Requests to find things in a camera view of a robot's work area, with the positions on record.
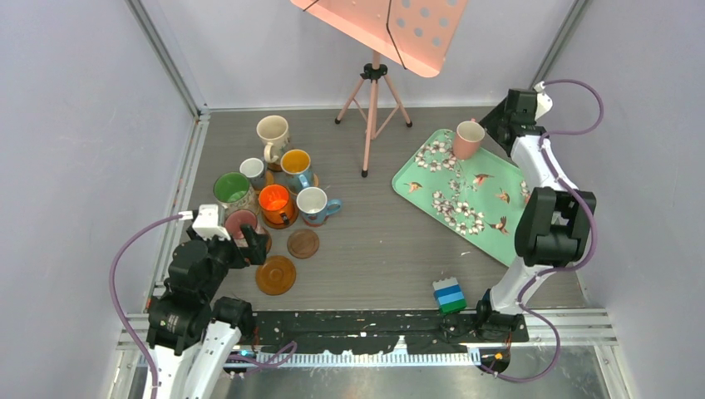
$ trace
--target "green mug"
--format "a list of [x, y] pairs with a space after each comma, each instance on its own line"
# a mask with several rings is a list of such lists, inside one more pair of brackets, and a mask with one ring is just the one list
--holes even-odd
[[259, 204], [248, 178], [239, 172], [230, 172], [220, 176], [213, 186], [213, 195], [225, 208], [225, 217], [240, 209], [259, 213]]

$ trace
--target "music stand tripod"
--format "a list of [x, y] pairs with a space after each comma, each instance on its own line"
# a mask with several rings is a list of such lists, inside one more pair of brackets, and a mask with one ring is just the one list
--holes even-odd
[[[394, 96], [394, 101], [397, 102], [397, 106], [394, 107], [394, 109], [389, 114], [384, 123], [379, 126], [379, 129], [377, 129], [377, 99], [379, 94], [380, 77], [383, 77], [384, 81], [387, 83], [389, 91], [391, 91], [392, 96]], [[360, 103], [358, 103], [355, 99], [357, 92], [360, 91], [360, 87], [362, 87], [362, 84], [366, 80], [369, 80], [372, 85], [372, 88], [370, 90], [370, 108], [367, 112], [367, 115], [365, 115], [365, 112], [360, 107]], [[377, 138], [377, 136], [382, 132], [382, 129], [384, 129], [384, 126], [387, 125], [387, 123], [391, 120], [392, 116], [394, 116], [397, 110], [401, 111], [402, 115], [404, 115], [404, 121], [406, 121], [407, 127], [412, 127], [413, 125], [412, 119], [409, 118], [409, 114], [407, 114], [407, 110], [402, 104], [402, 99], [399, 97], [399, 93], [397, 93], [397, 89], [395, 89], [394, 85], [392, 84], [392, 79], [387, 75], [387, 66], [380, 63], [379, 52], [372, 51], [372, 63], [365, 65], [363, 72], [360, 74], [360, 80], [357, 81], [355, 90], [352, 91], [352, 94], [350, 95], [348, 100], [345, 101], [345, 105], [343, 106], [342, 110], [340, 110], [338, 117], [335, 118], [336, 125], [339, 124], [340, 121], [343, 119], [345, 111], [348, 110], [348, 107], [350, 107], [351, 102], [355, 102], [357, 109], [360, 110], [360, 113], [362, 114], [362, 118], [367, 122], [367, 129], [365, 130], [365, 158], [362, 163], [362, 177], [367, 177], [367, 171], [370, 162], [370, 142], [371, 140]]]

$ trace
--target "pink mug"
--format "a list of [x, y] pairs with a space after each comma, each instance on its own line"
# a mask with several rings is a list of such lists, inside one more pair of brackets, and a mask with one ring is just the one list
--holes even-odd
[[453, 155], [459, 160], [470, 158], [480, 149], [484, 138], [485, 128], [474, 119], [461, 122], [456, 129], [456, 138], [453, 139]]
[[235, 244], [240, 248], [248, 247], [247, 240], [244, 238], [244, 234], [240, 229], [241, 224], [249, 224], [257, 234], [265, 234], [267, 231], [259, 224], [257, 215], [253, 214], [252, 211], [247, 209], [236, 210], [225, 220], [225, 229], [228, 230], [228, 234], [230, 234]]

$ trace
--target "tripod leg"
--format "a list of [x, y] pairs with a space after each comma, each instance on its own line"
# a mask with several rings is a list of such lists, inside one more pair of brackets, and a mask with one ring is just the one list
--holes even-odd
[[370, 90], [370, 111], [367, 113], [367, 131], [365, 132], [365, 160], [362, 163], [362, 177], [367, 177], [367, 169], [370, 163], [370, 141], [377, 129], [377, 92], [379, 82], [372, 81]]
[[340, 110], [340, 113], [338, 114], [338, 117], [335, 118], [335, 124], [337, 125], [340, 123], [340, 121], [343, 119], [343, 115], [345, 115], [345, 111], [348, 110], [348, 107], [350, 107], [350, 103], [353, 102], [353, 99], [355, 99], [355, 96], [357, 95], [357, 92], [360, 91], [360, 87], [362, 87], [362, 84], [365, 82], [364, 79], [360, 78], [359, 81], [357, 81], [357, 86], [355, 86], [355, 90], [352, 91], [352, 94], [350, 97], [348, 97], [348, 100], [345, 101], [345, 105], [343, 106], [342, 110]]
[[394, 101], [396, 101], [397, 105], [399, 106], [399, 111], [401, 111], [402, 115], [404, 115], [404, 121], [406, 121], [407, 127], [412, 127], [412, 118], [410, 118], [409, 114], [407, 114], [407, 109], [404, 108], [404, 105], [402, 104], [402, 98], [399, 96], [399, 93], [397, 93], [397, 89], [394, 88], [391, 77], [385, 75], [384, 81], [387, 83], [387, 86], [389, 86], [389, 91], [392, 92], [392, 96], [394, 96]]

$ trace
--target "wooden coaster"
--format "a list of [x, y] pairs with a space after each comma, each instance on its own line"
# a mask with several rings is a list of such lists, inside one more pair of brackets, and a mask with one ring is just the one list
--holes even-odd
[[[274, 173], [267, 170], [267, 172], [264, 174], [264, 178], [267, 180], [267, 183], [264, 185], [264, 187], [267, 187], [268, 185], [274, 184]], [[254, 193], [259, 195], [260, 191], [262, 191], [262, 190], [255, 190]]]
[[264, 216], [264, 213], [262, 213], [262, 221], [264, 221], [264, 224], [266, 224], [267, 226], [269, 226], [270, 228], [275, 229], [275, 230], [286, 229], [287, 227], [293, 226], [293, 224], [296, 223], [296, 219], [298, 219], [298, 207], [297, 206], [293, 207], [293, 218], [291, 218], [291, 221], [289, 222], [288, 225], [286, 225], [284, 223], [274, 224], [274, 223], [270, 222], [269, 219], [267, 219]]
[[257, 268], [254, 280], [263, 293], [281, 295], [289, 291], [296, 281], [296, 268], [285, 256], [271, 256]]
[[[315, 173], [313, 174], [313, 187], [318, 187], [318, 175], [316, 175]], [[297, 195], [289, 187], [287, 187], [287, 190], [294, 197]]]
[[296, 230], [287, 240], [288, 252], [299, 259], [311, 258], [319, 245], [318, 234], [311, 229]]
[[282, 166], [280, 164], [275, 164], [274, 162], [272, 162], [271, 164], [267, 164], [267, 169], [273, 172], [281, 172]]

